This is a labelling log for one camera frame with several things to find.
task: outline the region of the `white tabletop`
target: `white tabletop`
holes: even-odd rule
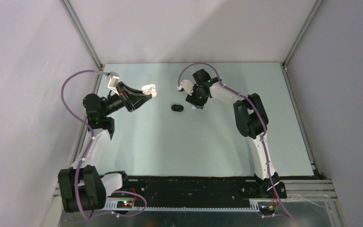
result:
[[[132,88],[156,84],[157,96],[138,110],[111,114],[115,133],[98,166],[99,173],[125,170],[128,175],[242,176],[254,175],[246,139],[234,120],[233,105],[209,99],[193,110],[178,92],[177,79],[188,63],[106,64]],[[242,93],[257,93],[268,114],[268,146],[279,175],[313,175],[285,80],[277,62],[212,63],[223,82]],[[204,68],[195,65],[182,79]],[[99,96],[107,96],[106,77]],[[181,104],[181,113],[171,110]]]

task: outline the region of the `gray wall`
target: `gray wall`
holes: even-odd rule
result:
[[[71,73],[91,68],[60,1],[0,0],[0,226],[40,225],[81,125],[60,89]],[[94,78],[66,89],[77,114]]]
[[[325,1],[288,67],[321,172],[363,225],[363,0]]]

